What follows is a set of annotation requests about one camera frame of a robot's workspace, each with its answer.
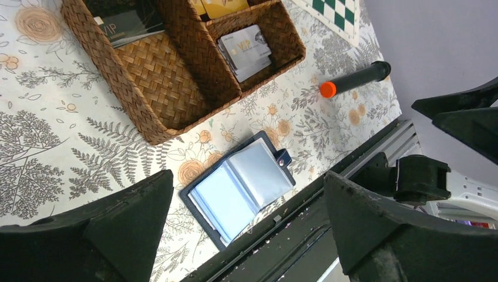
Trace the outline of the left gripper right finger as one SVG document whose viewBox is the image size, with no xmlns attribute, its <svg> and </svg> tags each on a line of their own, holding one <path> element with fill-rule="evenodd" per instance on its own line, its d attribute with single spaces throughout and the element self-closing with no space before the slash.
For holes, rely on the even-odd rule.
<svg viewBox="0 0 498 282">
<path fill-rule="evenodd" d="M 324 195 L 351 281 L 496 281 L 497 231 L 408 208 L 334 173 Z"/>
</svg>

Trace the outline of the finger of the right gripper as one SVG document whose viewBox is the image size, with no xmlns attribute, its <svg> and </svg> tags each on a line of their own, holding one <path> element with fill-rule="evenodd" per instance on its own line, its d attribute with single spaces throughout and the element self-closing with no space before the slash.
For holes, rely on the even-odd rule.
<svg viewBox="0 0 498 282">
<path fill-rule="evenodd" d="M 497 107 L 439 113 L 432 124 L 497 164 Z"/>
<path fill-rule="evenodd" d="M 497 78 L 463 92 L 416 100 L 412 109 L 429 119 L 440 113 L 488 108 L 497 101 Z"/>
</svg>

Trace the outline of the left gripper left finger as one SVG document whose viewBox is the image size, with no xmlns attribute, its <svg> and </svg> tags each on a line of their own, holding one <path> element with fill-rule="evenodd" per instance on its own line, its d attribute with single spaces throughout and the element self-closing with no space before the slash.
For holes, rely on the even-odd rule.
<svg viewBox="0 0 498 282">
<path fill-rule="evenodd" d="M 173 196 L 162 170 L 27 226 L 1 227 L 2 281 L 149 281 Z"/>
</svg>

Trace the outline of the blue leather card holder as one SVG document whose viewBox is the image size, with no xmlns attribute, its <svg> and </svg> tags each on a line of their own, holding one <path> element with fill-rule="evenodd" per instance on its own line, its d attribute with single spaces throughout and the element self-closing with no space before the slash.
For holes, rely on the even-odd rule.
<svg viewBox="0 0 498 282">
<path fill-rule="evenodd" d="M 179 193 L 202 229 L 222 251 L 271 203 L 296 185 L 292 157 L 261 130 L 229 150 Z"/>
</svg>

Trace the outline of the orange gold VIP card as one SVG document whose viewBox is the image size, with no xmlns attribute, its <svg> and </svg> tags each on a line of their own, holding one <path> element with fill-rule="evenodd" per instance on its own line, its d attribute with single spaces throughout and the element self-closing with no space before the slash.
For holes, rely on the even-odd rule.
<svg viewBox="0 0 498 282">
<path fill-rule="evenodd" d="M 207 15 L 210 19 L 220 18 L 249 7 L 246 0 L 191 0 L 190 3 L 199 15 Z"/>
</svg>

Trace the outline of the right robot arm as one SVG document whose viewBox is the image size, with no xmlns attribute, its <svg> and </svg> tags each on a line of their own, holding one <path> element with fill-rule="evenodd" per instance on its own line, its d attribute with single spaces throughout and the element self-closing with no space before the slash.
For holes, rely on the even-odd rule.
<svg viewBox="0 0 498 282">
<path fill-rule="evenodd" d="M 441 131 L 497 163 L 497 79 L 476 88 L 416 100 L 412 108 Z M 399 203 L 423 207 L 451 205 L 438 216 L 448 220 L 497 224 L 497 187 L 473 180 L 447 163 L 410 155 L 388 164 L 379 152 L 352 176 L 352 181 Z"/>
</svg>

